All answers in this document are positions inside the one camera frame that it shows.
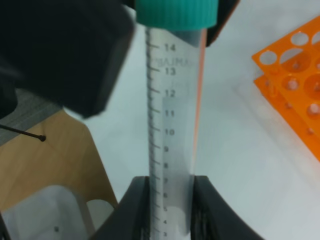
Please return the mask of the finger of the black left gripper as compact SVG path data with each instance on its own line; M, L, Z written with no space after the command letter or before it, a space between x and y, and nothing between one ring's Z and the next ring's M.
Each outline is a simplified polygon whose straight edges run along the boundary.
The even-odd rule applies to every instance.
M218 38L239 3L240 0L218 0L217 21L214 26L207 29L206 47Z

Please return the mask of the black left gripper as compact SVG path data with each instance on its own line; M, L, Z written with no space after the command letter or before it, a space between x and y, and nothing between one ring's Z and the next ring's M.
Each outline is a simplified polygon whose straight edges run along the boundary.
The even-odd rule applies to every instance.
M134 33L132 0L3 0L0 115L27 90L84 118L102 113Z

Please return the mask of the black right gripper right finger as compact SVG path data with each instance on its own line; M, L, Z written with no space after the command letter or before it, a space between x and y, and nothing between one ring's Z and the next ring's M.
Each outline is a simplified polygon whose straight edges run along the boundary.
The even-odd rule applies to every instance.
M192 240L261 240L226 203L207 176L196 176L191 211Z

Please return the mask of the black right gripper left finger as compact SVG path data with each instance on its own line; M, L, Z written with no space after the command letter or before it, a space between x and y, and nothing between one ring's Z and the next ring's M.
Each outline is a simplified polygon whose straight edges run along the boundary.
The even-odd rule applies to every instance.
M149 177L134 177L118 206L90 237L92 240L149 240Z

